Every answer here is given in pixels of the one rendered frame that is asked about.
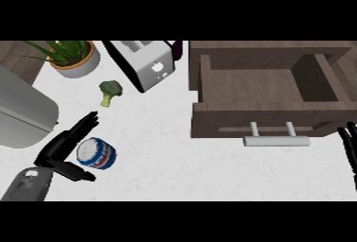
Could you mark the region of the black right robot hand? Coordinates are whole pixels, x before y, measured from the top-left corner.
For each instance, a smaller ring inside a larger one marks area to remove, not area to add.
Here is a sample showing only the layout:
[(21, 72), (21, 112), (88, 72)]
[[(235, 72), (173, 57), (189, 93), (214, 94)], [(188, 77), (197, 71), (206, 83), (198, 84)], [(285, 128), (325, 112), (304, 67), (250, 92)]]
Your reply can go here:
[(346, 128), (338, 128), (338, 133), (344, 141), (344, 151), (355, 173), (355, 186), (357, 190), (357, 125), (347, 122)]

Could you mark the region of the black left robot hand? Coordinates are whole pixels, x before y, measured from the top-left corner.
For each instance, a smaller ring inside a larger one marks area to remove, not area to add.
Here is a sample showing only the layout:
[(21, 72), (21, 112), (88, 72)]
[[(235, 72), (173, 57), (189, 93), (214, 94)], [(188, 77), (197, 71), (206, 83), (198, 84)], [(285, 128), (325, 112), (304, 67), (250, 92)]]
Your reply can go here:
[(34, 161), (36, 166), (52, 168), (62, 176), (76, 182), (93, 182), (96, 180), (95, 175), (65, 159), (98, 125), (98, 112), (90, 112), (74, 127), (65, 130), (52, 139)]

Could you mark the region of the blue and white can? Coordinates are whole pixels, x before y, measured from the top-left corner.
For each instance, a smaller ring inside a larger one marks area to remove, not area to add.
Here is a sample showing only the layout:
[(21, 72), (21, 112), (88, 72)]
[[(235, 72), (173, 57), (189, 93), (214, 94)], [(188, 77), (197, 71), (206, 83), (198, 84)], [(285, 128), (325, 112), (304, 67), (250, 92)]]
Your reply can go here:
[(77, 148), (77, 161), (96, 169), (108, 169), (116, 163), (116, 148), (99, 138), (92, 137)]

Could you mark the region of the brown wooden drawer front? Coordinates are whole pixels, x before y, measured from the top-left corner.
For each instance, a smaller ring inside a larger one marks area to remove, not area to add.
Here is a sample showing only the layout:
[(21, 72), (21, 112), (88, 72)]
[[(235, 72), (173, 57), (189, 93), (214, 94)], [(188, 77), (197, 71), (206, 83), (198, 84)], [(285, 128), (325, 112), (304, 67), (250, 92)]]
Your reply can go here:
[(251, 122), (262, 136), (287, 135), (293, 122), (297, 135), (325, 137), (349, 121), (357, 124), (357, 101), (195, 103), (192, 138), (244, 138)]

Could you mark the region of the brown wooden drawer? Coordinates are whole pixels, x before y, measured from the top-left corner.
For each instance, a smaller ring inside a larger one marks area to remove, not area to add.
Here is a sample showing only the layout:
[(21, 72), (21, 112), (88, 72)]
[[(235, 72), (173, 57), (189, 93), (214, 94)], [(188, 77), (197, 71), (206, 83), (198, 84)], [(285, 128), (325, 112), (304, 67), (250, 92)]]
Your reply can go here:
[(303, 55), (291, 68), (219, 70), (201, 57), (201, 101), (220, 111), (352, 110), (324, 55)]
[(325, 137), (349, 121), (357, 124), (357, 101), (195, 103), (192, 138), (244, 138), (251, 122), (262, 136), (287, 135), (293, 122), (297, 135)]

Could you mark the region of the grey rounded appliance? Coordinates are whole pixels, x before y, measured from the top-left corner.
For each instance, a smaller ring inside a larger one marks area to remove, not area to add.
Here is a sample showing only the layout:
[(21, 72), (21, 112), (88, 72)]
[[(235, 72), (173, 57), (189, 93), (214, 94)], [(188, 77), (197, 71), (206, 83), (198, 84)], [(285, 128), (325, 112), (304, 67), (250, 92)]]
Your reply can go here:
[(54, 131), (58, 103), (0, 66), (0, 145), (33, 146)]

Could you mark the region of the green broccoli floret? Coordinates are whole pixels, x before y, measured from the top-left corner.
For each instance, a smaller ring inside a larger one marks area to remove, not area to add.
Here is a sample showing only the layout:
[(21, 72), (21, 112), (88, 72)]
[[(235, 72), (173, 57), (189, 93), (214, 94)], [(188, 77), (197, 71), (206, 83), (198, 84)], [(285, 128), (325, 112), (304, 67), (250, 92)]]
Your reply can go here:
[(110, 107), (113, 98), (123, 95), (123, 87), (116, 80), (111, 80), (101, 83), (99, 89), (104, 93), (101, 105)]

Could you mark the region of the potted green plant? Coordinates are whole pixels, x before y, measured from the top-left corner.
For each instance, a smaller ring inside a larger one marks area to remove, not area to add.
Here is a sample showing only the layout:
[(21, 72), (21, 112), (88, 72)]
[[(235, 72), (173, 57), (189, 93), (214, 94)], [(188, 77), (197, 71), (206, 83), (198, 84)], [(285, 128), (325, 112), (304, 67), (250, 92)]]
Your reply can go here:
[(65, 78), (83, 78), (99, 65), (101, 53), (93, 41), (48, 41), (49, 50), (34, 42), (26, 43), (45, 55), (40, 60), (51, 63)]

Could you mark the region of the silver toaster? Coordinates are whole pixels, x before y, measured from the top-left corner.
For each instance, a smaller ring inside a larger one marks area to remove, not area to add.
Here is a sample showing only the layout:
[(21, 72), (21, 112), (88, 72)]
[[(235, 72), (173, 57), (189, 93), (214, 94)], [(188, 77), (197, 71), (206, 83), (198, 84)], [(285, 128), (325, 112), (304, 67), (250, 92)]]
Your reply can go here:
[(104, 41), (110, 56), (141, 93), (175, 72), (169, 41)]

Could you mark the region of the brown wooden cabinet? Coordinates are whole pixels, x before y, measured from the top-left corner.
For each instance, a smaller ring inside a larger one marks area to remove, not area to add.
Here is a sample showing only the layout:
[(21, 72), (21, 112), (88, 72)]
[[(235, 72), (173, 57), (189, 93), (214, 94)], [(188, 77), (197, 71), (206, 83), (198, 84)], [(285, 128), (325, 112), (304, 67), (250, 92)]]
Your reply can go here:
[(350, 49), (347, 41), (191, 41), (191, 89), (200, 93), (201, 101), (203, 56), (211, 57), (219, 70), (278, 69), (291, 68), (303, 55), (324, 55), (332, 65)]

